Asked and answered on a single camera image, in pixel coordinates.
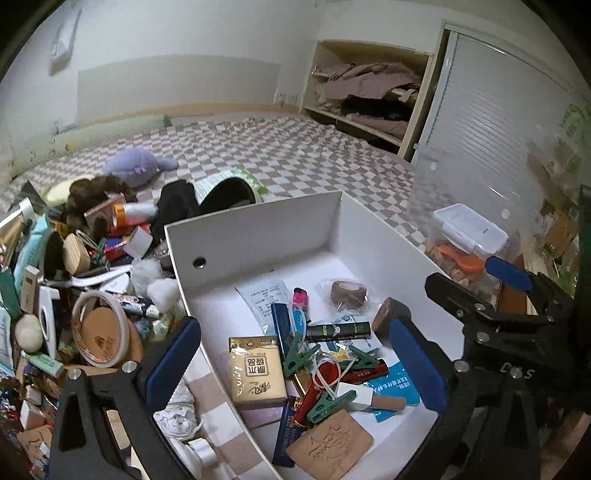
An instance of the stuffed animal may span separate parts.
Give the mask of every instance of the stuffed animal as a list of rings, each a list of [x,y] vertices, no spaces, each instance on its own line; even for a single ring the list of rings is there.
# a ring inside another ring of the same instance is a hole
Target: stuffed animal
[[[114,175],[136,189],[159,172],[177,168],[177,160],[156,158],[152,152],[142,147],[132,147],[107,158],[102,174]]]

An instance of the pink cloth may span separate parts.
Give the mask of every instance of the pink cloth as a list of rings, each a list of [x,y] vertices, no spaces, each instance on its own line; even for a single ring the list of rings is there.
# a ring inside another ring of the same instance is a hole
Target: pink cloth
[[[421,82],[421,78],[402,63],[340,65],[329,73],[326,97],[332,100],[344,100],[349,95],[379,99],[393,88]]]
[[[355,114],[351,115],[351,120],[398,138],[404,137],[406,129],[408,128],[408,122],[403,120],[384,120],[383,118]]]

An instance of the wall outlet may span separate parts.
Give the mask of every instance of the wall outlet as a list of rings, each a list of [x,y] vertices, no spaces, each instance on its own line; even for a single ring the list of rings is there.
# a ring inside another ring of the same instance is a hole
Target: wall outlet
[[[279,105],[285,104],[287,101],[287,94],[285,92],[280,92],[279,90],[275,91],[275,98],[273,99],[273,103],[277,103]]]
[[[297,105],[297,99],[298,99],[298,94],[291,93],[290,95],[287,96],[286,103],[288,105]]]

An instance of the checkered bedsheet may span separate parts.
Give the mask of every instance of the checkered bedsheet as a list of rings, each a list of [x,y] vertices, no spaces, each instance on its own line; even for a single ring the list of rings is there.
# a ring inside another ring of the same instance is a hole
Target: checkered bedsheet
[[[413,184],[410,166],[364,140],[311,119],[199,122],[119,140],[34,167],[0,193],[0,209],[7,211],[27,180],[43,193],[59,181],[99,174],[108,156],[135,145],[180,164],[177,171],[160,174],[141,190],[140,202],[157,200],[162,187],[171,181],[197,180],[242,165],[267,187],[270,199],[344,190],[414,245],[421,248],[425,241],[404,215]]]

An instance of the plastic food container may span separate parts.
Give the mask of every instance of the plastic food container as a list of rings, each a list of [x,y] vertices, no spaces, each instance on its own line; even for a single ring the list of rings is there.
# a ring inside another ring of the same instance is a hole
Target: plastic food container
[[[455,247],[487,259],[505,248],[509,235],[463,203],[433,212],[441,233]]]
[[[487,275],[485,261],[493,255],[502,257],[508,240],[494,223],[455,203],[433,212],[425,253],[452,280],[488,300],[498,281]]]
[[[513,261],[541,231],[541,215],[507,179],[472,159],[417,147],[405,214],[428,239],[425,253],[454,281],[495,304],[500,282],[484,261]]]

